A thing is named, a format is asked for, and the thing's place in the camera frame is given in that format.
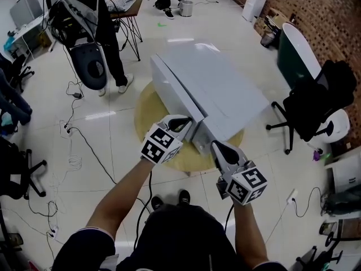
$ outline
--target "white wall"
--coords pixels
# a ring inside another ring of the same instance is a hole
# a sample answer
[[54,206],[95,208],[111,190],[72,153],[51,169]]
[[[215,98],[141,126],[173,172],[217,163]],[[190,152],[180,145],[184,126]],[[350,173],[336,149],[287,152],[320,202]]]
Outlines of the white wall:
[[10,8],[16,3],[16,0],[0,0],[0,52],[4,55],[3,45],[7,41],[7,32],[15,29],[15,24],[10,16]]

